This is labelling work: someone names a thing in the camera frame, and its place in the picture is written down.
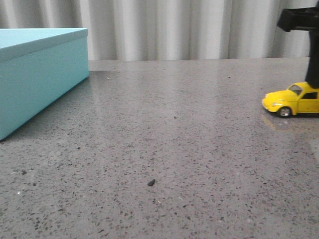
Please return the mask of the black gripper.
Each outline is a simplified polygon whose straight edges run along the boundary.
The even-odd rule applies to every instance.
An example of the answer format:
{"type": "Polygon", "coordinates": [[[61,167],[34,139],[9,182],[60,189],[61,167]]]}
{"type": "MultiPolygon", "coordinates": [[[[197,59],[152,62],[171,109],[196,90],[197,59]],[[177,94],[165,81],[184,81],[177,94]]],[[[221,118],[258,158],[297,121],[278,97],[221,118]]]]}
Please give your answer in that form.
{"type": "Polygon", "coordinates": [[[310,54],[306,82],[314,89],[319,87],[319,8],[283,9],[277,26],[285,32],[310,31],[310,54]]]}

